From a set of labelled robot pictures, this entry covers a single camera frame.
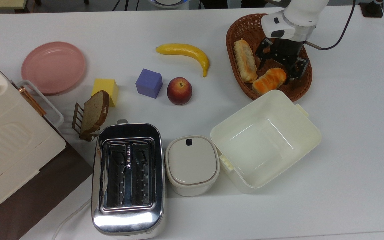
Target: stainless steel toaster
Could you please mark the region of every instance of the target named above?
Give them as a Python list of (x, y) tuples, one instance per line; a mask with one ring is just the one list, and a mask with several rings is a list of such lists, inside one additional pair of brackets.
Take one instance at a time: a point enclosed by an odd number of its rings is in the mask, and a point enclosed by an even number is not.
[(147, 123), (105, 128), (94, 158), (92, 220), (103, 234), (146, 239), (165, 227), (165, 167), (158, 130)]

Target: pastry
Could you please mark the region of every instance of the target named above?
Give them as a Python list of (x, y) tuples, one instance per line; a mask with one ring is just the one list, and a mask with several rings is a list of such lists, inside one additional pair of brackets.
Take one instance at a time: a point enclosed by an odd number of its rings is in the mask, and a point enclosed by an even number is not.
[(279, 67), (271, 68), (253, 82), (253, 91), (263, 95), (270, 90), (279, 88), (287, 78), (287, 74)]
[(233, 43), (233, 53), (241, 80), (252, 83), (257, 79), (257, 67), (250, 45), (243, 39), (238, 40)]

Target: yellow banana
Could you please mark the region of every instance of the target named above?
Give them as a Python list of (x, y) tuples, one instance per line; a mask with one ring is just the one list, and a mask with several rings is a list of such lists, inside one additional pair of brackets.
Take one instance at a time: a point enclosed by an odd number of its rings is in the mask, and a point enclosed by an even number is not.
[(202, 76), (207, 76), (210, 63), (208, 61), (207, 55), (205, 55), (205, 53), (198, 47), (189, 44), (169, 43), (162, 44), (161, 46), (157, 47), (157, 52), (166, 55), (184, 55), (194, 58), (199, 62), (199, 64), (201, 64), (203, 71)]

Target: wicker basket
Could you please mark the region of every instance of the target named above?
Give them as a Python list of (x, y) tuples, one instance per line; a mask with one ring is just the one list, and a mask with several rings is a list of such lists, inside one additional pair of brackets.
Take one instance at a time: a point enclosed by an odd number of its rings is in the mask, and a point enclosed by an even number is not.
[[(263, 15), (265, 14), (251, 14), (236, 20), (230, 26), (226, 34), (226, 47), (230, 59), (230, 64), (232, 66), (233, 74), (235, 75), (236, 81), (238, 82), (242, 91), (244, 91), (244, 93), (252, 100), (255, 100), (256, 98), (260, 97), (260, 95), (255, 93), (251, 89), (251, 84), (242, 82), (238, 68), (236, 67), (235, 56), (233, 54), (233, 43), (242, 38), (250, 45), (251, 50), (254, 53), (260, 42), (265, 38), (265, 34), (262, 30), (262, 25), (260, 23), (260, 20), (262, 19)], [(308, 58), (308, 54), (306, 53), (304, 47), (302, 48), (302, 50), (300, 50), (299, 56), (301, 58)], [(254, 58), (256, 65), (258, 66), (260, 64), (260, 59), (257, 56), (255, 56)], [(265, 65), (262, 67), (262, 69), (257, 70), (257, 76), (262, 76), (266, 73), (268, 69), (274, 67), (280, 67), (285, 72), (287, 72), (283, 65), (270, 59), (265, 62)], [(278, 89), (284, 92), (287, 97), (289, 97), (289, 99), (294, 102), (300, 97), (302, 97), (306, 93), (306, 91), (308, 91), (309, 87), (311, 86), (311, 82), (312, 67), (311, 63), (309, 62), (308, 67), (305, 70), (305, 74), (301, 79), (289, 81), (288, 84), (281, 85)]]

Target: power cord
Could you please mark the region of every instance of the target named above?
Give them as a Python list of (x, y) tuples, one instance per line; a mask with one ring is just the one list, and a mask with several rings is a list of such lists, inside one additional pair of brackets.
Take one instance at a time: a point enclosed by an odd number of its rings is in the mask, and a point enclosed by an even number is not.
[[(118, 4), (119, 4), (120, 1), (121, 1), (121, 0), (118, 0), (118, 1), (116, 2), (116, 4), (115, 4), (115, 6), (113, 7), (112, 11), (114, 11), (114, 10), (116, 9), (116, 7), (118, 6)], [(125, 1), (125, 8), (124, 8), (124, 11), (126, 11), (127, 8), (128, 8), (128, 0)]]
[(356, 4), (356, 0), (353, 0), (353, 1), (352, 1), (352, 10), (351, 10), (351, 13), (349, 14), (349, 18), (348, 18), (348, 20), (346, 21), (345, 28), (343, 29), (343, 32), (342, 32), (342, 34), (340, 35), (339, 40), (338, 40), (333, 46), (331, 46), (331, 47), (319, 47), (319, 46), (317, 46), (317, 45), (315, 45), (315, 44), (313, 44), (313, 43), (310, 43), (310, 42), (308, 42), (308, 41), (306, 41), (305, 44), (307, 44), (307, 45), (309, 45), (309, 46), (311, 46), (311, 47), (314, 47), (314, 48), (316, 48), (316, 49), (318, 49), (318, 50), (329, 50), (329, 49), (332, 49), (333, 47), (337, 46), (337, 44), (339, 44), (340, 41), (342, 40), (343, 35), (345, 35), (346, 29), (347, 29), (347, 27), (348, 27), (348, 25), (349, 25), (349, 21), (351, 20), (353, 11), (354, 11), (354, 9), (355, 9), (355, 4)]
[(63, 225), (69, 221), (73, 216), (75, 216), (77, 213), (79, 213), (83, 208), (85, 208), (89, 203), (91, 202), (91, 198), (88, 199), (87, 202), (85, 202), (81, 207), (79, 207), (76, 211), (74, 211), (72, 214), (69, 215), (63, 222), (60, 223), (59, 227), (57, 228), (56, 232), (53, 235), (53, 238), (51, 240), (55, 240), (57, 237), (57, 234), (60, 232), (60, 229), (63, 227)]

